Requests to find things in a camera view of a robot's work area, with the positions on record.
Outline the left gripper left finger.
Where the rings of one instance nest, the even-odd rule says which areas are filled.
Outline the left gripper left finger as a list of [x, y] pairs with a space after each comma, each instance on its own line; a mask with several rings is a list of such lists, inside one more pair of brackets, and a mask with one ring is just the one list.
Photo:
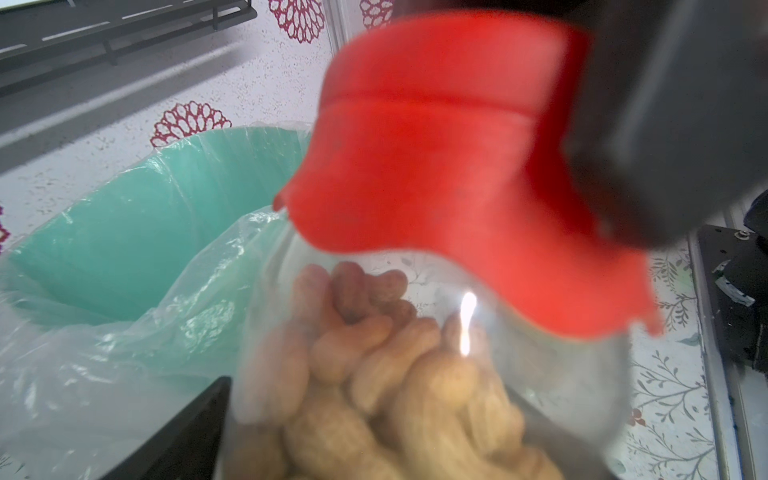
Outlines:
[[217, 378], [102, 480], [212, 479], [231, 388]]

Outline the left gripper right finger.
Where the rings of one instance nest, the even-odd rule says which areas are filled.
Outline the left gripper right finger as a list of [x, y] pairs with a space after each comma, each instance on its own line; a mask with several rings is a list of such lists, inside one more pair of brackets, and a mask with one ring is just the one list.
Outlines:
[[767, 5], [605, 1], [564, 142], [605, 234], [674, 243], [767, 179]]

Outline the red lidded peanut jar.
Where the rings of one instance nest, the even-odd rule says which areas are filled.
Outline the red lidded peanut jar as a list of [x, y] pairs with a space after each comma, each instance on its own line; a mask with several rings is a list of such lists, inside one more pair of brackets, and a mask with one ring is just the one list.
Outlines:
[[562, 141], [591, 46], [454, 10], [334, 56], [275, 196], [220, 479], [608, 479], [642, 251], [605, 238]]

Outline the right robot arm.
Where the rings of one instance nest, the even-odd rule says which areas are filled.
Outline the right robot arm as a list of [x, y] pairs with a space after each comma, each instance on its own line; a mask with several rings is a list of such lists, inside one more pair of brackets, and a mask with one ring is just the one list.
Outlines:
[[719, 346], [725, 356], [767, 373], [767, 193], [752, 201], [744, 228], [714, 270]]

